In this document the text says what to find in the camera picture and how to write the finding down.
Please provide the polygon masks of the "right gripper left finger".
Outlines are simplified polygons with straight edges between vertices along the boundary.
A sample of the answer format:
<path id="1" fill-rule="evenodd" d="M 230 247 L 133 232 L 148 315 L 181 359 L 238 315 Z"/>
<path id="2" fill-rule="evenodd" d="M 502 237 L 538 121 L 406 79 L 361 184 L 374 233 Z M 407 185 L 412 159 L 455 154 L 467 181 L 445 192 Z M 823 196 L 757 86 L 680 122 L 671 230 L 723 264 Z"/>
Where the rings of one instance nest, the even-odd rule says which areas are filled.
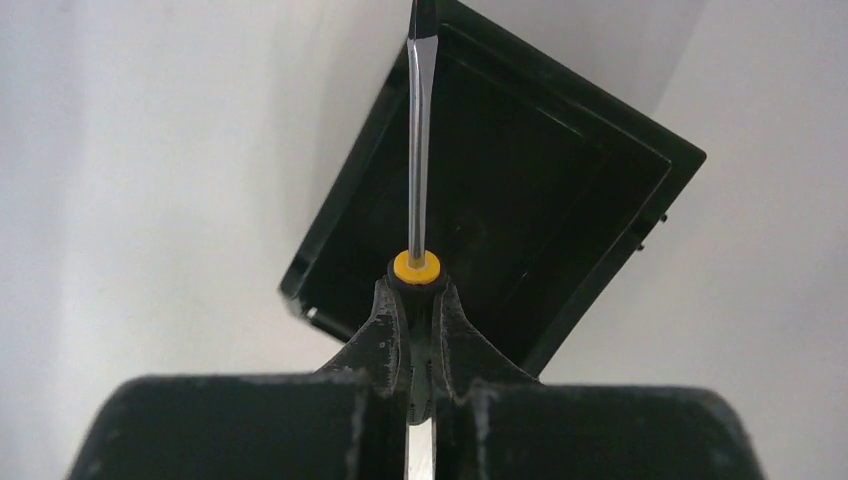
<path id="1" fill-rule="evenodd" d="M 95 416 L 72 479 L 403 479 L 408 333 L 386 280 L 312 373 L 145 376 Z"/>

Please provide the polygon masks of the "black yellow screwdriver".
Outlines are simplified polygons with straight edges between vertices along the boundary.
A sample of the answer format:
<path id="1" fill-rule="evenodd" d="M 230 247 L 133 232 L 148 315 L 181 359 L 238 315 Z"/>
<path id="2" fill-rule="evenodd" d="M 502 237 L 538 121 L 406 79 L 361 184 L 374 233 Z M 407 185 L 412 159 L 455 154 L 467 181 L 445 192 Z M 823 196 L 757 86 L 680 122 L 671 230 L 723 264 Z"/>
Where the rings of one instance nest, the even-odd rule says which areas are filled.
<path id="1" fill-rule="evenodd" d="M 393 260 L 391 274 L 411 335 L 408 413 L 411 425 L 424 423 L 433 410 L 430 335 L 433 304 L 445 285 L 440 260 L 426 249 L 431 103 L 439 25 L 435 1 L 412 3 L 406 40 L 409 80 L 408 242 L 407 249 Z"/>

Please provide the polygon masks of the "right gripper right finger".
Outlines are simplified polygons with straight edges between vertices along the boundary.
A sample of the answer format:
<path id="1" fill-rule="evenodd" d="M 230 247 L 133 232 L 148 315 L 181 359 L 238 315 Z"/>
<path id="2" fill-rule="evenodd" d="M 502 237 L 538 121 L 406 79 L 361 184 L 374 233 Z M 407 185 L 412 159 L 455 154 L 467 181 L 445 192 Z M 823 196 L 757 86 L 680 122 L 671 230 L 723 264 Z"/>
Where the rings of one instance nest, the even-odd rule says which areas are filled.
<path id="1" fill-rule="evenodd" d="M 736 412 L 701 388 L 545 385 L 466 318 L 457 289 L 431 330 L 438 479 L 760 479 Z"/>

